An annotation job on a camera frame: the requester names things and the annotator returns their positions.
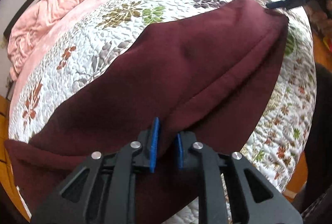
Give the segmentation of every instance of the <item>metal screw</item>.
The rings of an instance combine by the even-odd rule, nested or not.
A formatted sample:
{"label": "metal screw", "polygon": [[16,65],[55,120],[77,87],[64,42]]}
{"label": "metal screw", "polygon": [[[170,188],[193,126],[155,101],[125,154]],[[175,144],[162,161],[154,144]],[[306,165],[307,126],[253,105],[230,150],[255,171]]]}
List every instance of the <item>metal screw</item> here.
{"label": "metal screw", "polygon": [[138,149],[141,147],[141,143],[139,141],[134,141],[130,143],[130,146],[134,149]]}
{"label": "metal screw", "polygon": [[193,143],[193,147],[195,149],[202,149],[203,148],[203,144],[200,143],[200,142],[195,142],[195,143]]}
{"label": "metal screw", "polygon": [[233,152],[232,157],[233,159],[242,159],[242,154],[239,152]]}
{"label": "metal screw", "polygon": [[99,151],[93,152],[91,154],[91,158],[93,159],[100,159],[102,157],[102,153],[100,153]]}

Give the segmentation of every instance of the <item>blue gripper pad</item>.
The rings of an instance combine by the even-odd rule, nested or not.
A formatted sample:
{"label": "blue gripper pad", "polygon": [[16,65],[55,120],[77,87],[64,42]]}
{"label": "blue gripper pad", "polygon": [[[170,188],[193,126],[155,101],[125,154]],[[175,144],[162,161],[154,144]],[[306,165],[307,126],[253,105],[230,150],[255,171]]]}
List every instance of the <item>blue gripper pad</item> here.
{"label": "blue gripper pad", "polygon": [[151,129],[152,139],[150,147],[150,172],[154,173],[157,162],[157,146],[158,146],[158,134],[159,134],[159,118],[155,117]]}
{"label": "blue gripper pad", "polygon": [[183,168],[183,147],[181,141],[181,135],[178,133],[176,136],[176,145],[178,148],[178,167],[179,169]]}

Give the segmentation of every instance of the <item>clothes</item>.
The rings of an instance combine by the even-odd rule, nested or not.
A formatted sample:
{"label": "clothes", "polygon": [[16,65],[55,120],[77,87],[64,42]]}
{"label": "clothes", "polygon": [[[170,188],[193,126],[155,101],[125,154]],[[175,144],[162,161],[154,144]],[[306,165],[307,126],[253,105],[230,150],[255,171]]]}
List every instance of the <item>clothes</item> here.
{"label": "clothes", "polygon": [[225,154],[240,150],[275,86],[287,32],[286,16],[254,0],[149,25],[101,77],[62,103],[29,144],[5,142],[32,213],[87,155],[117,152],[157,116],[156,172],[137,177],[136,213],[138,224],[167,220],[198,194],[193,178],[175,177],[169,148],[177,132],[193,131]]}

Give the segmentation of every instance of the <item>quilted bedspread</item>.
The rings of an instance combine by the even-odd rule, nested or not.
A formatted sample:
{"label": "quilted bedspread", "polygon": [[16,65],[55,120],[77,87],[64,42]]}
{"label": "quilted bedspread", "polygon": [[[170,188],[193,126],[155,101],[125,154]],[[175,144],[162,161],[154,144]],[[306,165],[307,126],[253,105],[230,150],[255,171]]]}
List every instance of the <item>quilted bedspread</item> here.
{"label": "quilted bedspread", "polygon": [[[10,138],[28,142],[63,101],[102,75],[150,23],[198,15],[230,1],[109,0],[99,6],[65,32],[29,75],[12,107]],[[277,0],[256,1],[264,6]],[[289,17],[283,64],[266,109],[241,153],[283,191],[310,131],[316,74],[311,30],[303,8],[280,12]],[[197,199],[166,223],[191,222],[198,223]]]}

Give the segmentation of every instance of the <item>pink comforter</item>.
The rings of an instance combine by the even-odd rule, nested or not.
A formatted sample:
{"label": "pink comforter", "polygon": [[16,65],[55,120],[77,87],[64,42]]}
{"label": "pink comforter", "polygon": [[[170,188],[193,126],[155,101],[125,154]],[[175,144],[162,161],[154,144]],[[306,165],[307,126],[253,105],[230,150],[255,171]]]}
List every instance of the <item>pink comforter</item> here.
{"label": "pink comforter", "polygon": [[52,27],[84,0],[40,0],[19,18],[9,38],[8,57],[15,81],[33,49]]}

